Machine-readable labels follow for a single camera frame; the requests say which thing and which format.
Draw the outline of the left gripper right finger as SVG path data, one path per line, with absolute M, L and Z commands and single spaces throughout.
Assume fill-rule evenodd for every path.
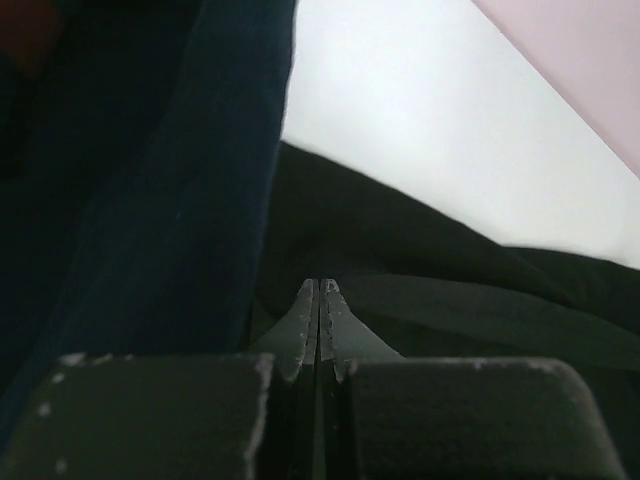
M 404 358 L 320 284 L 330 479 L 623 479 L 596 401 L 536 357 Z

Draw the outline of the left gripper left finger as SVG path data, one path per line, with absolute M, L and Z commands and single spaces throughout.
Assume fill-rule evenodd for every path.
M 309 479 L 319 287 L 242 354 L 62 358 L 1 458 L 5 479 Z

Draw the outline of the black tank top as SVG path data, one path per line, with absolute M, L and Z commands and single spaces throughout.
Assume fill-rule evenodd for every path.
M 307 279 L 407 356 L 546 356 L 591 388 L 639 475 L 639 272 L 500 245 L 363 174 L 283 145 L 254 310 L 284 314 Z

